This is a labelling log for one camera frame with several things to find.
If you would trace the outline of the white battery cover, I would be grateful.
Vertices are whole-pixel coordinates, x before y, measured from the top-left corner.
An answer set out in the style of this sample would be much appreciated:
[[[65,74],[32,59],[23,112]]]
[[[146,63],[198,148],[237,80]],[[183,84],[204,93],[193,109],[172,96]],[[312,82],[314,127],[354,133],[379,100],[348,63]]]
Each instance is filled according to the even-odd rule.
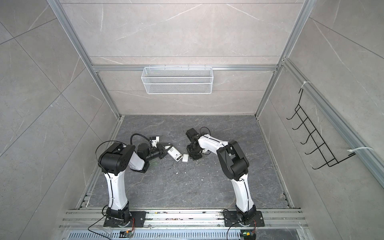
[[[189,161],[189,155],[188,154],[183,154],[182,162],[187,163]]]

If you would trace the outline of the white remote control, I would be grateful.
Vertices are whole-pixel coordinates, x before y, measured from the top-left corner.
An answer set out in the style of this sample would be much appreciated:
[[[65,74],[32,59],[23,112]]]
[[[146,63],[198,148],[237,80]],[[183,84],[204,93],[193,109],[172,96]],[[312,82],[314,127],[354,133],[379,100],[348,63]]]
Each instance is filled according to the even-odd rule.
[[[175,148],[175,147],[168,147],[167,153],[176,161],[179,162],[183,159],[183,155]]]

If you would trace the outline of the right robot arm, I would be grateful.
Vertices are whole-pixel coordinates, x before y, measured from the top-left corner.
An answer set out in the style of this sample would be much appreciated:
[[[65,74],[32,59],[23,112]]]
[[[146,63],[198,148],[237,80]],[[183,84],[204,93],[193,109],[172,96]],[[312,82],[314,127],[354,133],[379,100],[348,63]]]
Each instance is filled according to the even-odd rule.
[[[222,141],[209,134],[199,134],[194,128],[187,130],[189,156],[195,161],[207,150],[218,156],[225,176],[231,180],[235,196],[237,216],[242,224],[250,221],[256,214],[256,206],[252,200],[248,184],[249,161],[236,141]]]

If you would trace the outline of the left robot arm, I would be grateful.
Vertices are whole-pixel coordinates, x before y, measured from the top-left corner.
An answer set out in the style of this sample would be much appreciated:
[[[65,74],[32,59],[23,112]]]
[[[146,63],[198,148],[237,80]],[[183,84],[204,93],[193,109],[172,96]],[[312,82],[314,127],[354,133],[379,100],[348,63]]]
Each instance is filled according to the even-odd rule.
[[[142,144],[138,148],[139,153],[137,153],[134,145],[126,145],[120,141],[112,141],[112,143],[98,156],[98,165],[108,184],[109,204],[107,217],[128,223],[131,219],[131,213],[125,191],[126,169],[146,173],[150,161],[156,158],[164,158],[173,145],[158,143],[156,147],[151,148],[147,144]]]

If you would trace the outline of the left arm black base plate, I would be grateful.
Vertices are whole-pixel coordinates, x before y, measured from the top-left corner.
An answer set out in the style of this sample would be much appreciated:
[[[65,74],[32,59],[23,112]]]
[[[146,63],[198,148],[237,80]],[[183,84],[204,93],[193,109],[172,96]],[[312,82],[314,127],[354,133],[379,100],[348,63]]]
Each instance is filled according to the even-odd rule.
[[[142,228],[146,219],[147,212],[145,211],[133,211],[118,213],[112,211],[107,213],[106,220],[103,227],[111,228]]]

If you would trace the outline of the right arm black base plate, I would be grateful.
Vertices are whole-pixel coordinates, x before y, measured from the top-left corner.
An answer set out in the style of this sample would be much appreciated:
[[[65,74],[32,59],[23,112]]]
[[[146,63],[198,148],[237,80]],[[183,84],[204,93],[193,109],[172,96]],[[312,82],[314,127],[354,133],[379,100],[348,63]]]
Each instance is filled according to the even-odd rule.
[[[264,227],[264,217],[261,211],[255,211],[250,215],[245,214],[244,216],[237,211],[222,211],[225,226],[226,227]]]

